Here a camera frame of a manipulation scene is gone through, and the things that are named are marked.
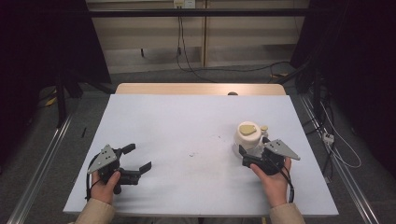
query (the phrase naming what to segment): person's arm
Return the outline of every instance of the person's arm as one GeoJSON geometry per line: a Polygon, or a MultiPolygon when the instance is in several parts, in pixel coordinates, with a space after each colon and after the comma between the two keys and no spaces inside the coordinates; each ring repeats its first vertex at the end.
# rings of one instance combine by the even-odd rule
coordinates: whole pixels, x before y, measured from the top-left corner
{"type": "MultiPolygon", "coordinates": [[[[291,159],[285,159],[285,168],[290,170],[291,159]]],[[[300,224],[305,223],[303,216],[295,203],[288,203],[286,191],[288,182],[285,177],[278,173],[276,175],[266,175],[260,167],[254,163],[250,164],[250,169],[259,177],[262,188],[267,195],[268,203],[271,206],[270,218],[273,224],[300,224]]]]}
{"type": "Polygon", "coordinates": [[[100,180],[98,172],[92,173],[91,198],[79,214],[75,223],[110,223],[114,217],[113,189],[120,179],[120,172],[115,172],[107,181],[100,180]]]}

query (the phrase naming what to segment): black horizontal bar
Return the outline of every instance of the black horizontal bar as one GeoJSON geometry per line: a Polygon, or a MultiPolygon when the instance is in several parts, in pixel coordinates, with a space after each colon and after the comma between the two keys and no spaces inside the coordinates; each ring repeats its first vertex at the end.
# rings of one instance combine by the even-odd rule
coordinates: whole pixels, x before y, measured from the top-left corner
{"type": "Polygon", "coordinates": [[[42,12],[67,16],[108,17],[303,17],[334,13],[334,8],[266,8],[266,9],[93,9],[90,11],[42,12]]]}

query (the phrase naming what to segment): hand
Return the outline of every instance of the hand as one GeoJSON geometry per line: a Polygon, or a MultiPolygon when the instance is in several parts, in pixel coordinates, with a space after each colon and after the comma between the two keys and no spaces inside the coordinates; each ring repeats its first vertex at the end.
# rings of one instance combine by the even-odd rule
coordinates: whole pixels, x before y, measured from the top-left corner
{"type": "MultiPolygon", "coordinates": [[[[285,159],[285,167],[290,171],[291,167],[291,159],[287,157],[285,159]]],[[[276,207],[287,203],[286,200],[286,191],[288,189],[288,181],[281,173],[277,173],[276,175],[267,175],[259,166],[254,163],[250,164],[250,169],[259,177],[262,181],[262,188],[264,189],[265,194],[268,198],[268,203],[271,207],[276,207]]]]}
{"type": "Polygon", "coordinates": [[[96,183],[91,188],[91,197],[104,203],[113,203],[113,189],[116,187],[117,182],[120,179],[120,172],[115,172],[105,184],[100,180],[99,173],[97,171],[92,173],[92,183],[96,183]]]}

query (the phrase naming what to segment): beige sleeve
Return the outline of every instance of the beige sleeve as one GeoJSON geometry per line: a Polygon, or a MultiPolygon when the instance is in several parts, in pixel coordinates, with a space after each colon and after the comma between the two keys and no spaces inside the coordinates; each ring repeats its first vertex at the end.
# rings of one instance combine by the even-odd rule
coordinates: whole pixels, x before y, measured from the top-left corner
{"type": "Polygon", "coordinates": [[[107,224],[111,222],[115,213],[116,210],[110,204],[91,198],[75,223],[107,224]]]}
{"type": "Polygon", "coordinates": [[[304,219],[295,203],[285,203],[270,210],[273,224],[303,224],[304,219]]]}

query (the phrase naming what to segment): white tabletop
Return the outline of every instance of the white tabletop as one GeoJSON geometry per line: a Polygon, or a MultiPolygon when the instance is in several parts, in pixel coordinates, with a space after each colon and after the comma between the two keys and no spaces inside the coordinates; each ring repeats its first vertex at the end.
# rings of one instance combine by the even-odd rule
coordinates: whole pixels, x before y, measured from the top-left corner
{"type": "Polygon", "coordinates": [[[152,161],[152,169],[137,186],[122,186],[113,203],[118,214],[266,216],[259,178],[232,150],[236,127],[246,120],[267,125],[269,139],[282,139],[301,157],[292,161],[291,179],[302,214],[337,215],[289,96],[112,95],[64,211],[83,209],[88,164],[101,148],[136,143],[121,167],[152,161]]]}

